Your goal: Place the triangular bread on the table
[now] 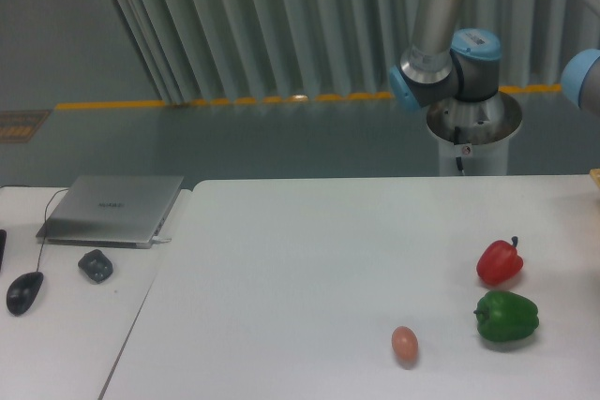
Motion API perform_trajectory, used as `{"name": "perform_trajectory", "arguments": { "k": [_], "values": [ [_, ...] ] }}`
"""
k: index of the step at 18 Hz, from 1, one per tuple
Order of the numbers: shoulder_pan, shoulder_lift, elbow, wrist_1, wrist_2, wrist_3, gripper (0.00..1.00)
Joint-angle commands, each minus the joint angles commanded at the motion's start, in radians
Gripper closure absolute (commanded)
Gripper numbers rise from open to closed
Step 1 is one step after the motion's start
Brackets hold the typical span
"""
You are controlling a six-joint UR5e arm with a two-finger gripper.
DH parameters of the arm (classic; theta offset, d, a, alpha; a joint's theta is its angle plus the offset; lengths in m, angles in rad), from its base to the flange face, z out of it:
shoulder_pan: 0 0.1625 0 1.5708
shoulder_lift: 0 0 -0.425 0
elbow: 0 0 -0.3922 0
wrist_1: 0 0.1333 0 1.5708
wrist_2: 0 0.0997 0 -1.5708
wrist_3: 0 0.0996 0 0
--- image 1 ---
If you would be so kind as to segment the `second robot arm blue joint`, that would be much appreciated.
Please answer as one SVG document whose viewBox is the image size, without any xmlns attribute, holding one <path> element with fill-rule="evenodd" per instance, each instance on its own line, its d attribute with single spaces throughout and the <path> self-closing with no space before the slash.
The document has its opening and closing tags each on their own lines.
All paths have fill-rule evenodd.
<svg viewBox="0 0 600 400">
<path fill-rule="evenodd" d="M 562 93 L 579 109 L 599 116 L 599 50 L 575 55 L 562 72 Z"/>
</svg>

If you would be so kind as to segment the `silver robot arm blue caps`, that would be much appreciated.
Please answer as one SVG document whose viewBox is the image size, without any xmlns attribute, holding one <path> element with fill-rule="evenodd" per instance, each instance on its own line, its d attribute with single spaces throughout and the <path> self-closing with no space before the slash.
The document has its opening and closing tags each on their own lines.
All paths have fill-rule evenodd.
<svg viewBox="0 0 600 400">
<path fill-rule="evenodd" d="M 485 102 L 499 91 L 500 41 L 483 30 L 482 44 L 455 31 L 464 0 L 419 0 L 410 46 L 389 70 L 392 92 L 408 111 L 454 98 Z"/>
</svg>

